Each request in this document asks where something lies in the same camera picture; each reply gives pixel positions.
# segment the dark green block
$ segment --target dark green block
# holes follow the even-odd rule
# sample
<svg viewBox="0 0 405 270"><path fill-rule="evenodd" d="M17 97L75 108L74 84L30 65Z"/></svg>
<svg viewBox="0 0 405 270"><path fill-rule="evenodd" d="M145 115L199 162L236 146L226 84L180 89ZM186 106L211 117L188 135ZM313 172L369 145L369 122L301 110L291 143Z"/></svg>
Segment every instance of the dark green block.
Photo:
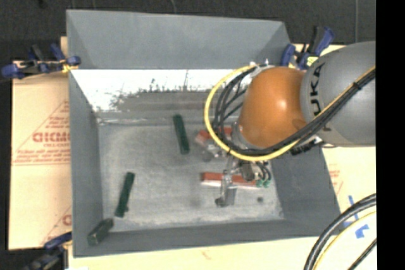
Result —
<svg viewBox="0 0 405 270"><path fill-rule="evenodd" d="M108 235L109 230L113 227L114 221L112 218L102 220L88 235L87 242L89 245L98 245Z"/></svg>
<svg viewBox="0 0 405 270"><path fill-rule="evenodd" d="M180 153L187 154L190 152L190 145L189 139L187 138L187 134L185 132L183 118L179 114L174 115L173 122L175 124L178 145L180 146Z"/></svg>
<svg viewBox="0 0 405 270"><path fill-rule="evenodd" d="M125 175L124 186L121 190L120 201L115 210L116 217L124 217L125 212L128 210L128 200L131 193L132 185L134 184L135 174L127 172Z"/></svg>

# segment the blue clamp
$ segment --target blue clamp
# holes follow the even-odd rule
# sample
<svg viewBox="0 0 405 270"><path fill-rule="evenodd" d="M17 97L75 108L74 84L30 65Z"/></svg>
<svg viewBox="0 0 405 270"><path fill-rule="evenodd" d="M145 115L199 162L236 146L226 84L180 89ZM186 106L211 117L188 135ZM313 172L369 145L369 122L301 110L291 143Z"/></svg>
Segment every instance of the blue clamp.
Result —
<svg viewBox="0 0 405 270"><path fill-rule="evenodd" d="M332 30L328 27L315 27L315 32L311 42L307 49L305 49L305 45L301 52L296 51L296 47L292 44L288 44L284 49L282 54L281 66L288 66L289 63L292 63L297 69L299 70L307 70L308 66L308 58L312 57L319 57L323 50L325 50L335 38L335 34Z"/></svg>
<svg viewBox="0 0 405 270"><path fill-rule="evenodd" d="M47 60L42 55L38 45L32 45L28 52L28 59L26 61L22 61L20 64L7 64L1 68L3 78L22 79L32 75L61 71L66 66L78 66L82 62L78 56L66 58L62 50L55 43L52 43L50 48L53 58Z"/></svg>
<svg viewBox="0 0 405 270"><path fill-rule="evenodd" d="M45 243L46 253L33 260L22 270L48 270L66 257L63 244L72 240L72 233L68 232Z"/></svg>

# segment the bin floor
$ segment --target bin floor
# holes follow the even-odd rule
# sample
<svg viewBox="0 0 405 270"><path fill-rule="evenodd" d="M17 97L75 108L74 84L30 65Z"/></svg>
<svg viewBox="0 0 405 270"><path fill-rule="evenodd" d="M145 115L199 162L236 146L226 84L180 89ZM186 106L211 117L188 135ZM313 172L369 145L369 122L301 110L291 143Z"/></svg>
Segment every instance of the bin floor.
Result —
<svg viewBox="0 0 405 270"><path fill-rule="evenodd" d="M190 152L181 154L174 125L99 127L104 218L114 217L126 172L136 174L123 218L112 231L282 219L275 180L269 188L239 187L235 204L217 207L220 188L201 173L222 173L224 159L204 162L194 137L203 125L186 125Z"/></svg>

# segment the gray bin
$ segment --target gray bin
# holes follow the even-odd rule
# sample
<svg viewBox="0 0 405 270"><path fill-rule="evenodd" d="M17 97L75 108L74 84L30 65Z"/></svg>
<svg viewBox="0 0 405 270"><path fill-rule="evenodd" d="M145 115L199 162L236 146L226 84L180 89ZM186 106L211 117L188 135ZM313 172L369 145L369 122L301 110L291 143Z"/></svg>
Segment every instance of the gray bin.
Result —
<svg viewBox="0 0 405 270"><path fill-rule="evenodd" d="M82 58L69 78L75 257L317 236L340 213L319 149L272 160L272 186L239 188L234 206L216 207L219 188L199 179L225 167L204 162L193 141L215 76L251 61L278 64L289 43L282 22L86 10L67 11L67 22L69 55ZM196 71L212 80L136 86L145 73L153 82ZM99 93L131 78L134 91L116 87L108 108L97 104ZM178 113L188 154L171 120ZM136 174L128 211L114 218L126 172ZM90 246L87 234L106 218L114 227Z"/></svg>

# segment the cardboard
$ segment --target cardboard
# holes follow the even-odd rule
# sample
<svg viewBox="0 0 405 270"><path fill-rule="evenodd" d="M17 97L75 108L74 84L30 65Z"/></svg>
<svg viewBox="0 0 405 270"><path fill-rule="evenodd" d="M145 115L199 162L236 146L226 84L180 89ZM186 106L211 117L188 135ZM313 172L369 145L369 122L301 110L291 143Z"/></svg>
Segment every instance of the cardboard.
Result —
<svg viewBox="0 0 405 270"><path fill-rule="evenodd" d="M13 81L9 249L42 247L71 230L67 75Z"/></svg>

